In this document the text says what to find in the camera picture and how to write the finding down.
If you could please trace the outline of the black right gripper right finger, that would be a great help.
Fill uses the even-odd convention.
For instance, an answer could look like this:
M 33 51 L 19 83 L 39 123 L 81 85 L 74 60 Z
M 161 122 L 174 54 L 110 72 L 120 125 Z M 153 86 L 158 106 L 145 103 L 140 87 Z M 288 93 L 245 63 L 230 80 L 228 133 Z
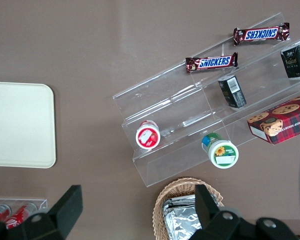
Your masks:
M 207 227 L 215 215 L 221 211 L 203 184 L 195 186 L 195 211 L 202 227 Z

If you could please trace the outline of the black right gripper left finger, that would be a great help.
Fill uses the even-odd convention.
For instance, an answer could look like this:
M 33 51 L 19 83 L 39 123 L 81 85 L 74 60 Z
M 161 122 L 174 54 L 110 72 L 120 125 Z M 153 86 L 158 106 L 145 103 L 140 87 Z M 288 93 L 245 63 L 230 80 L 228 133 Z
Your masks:
M 72 185 L 48 211 L 60 232 L 70 232 L 83 212 L 81 185 Z

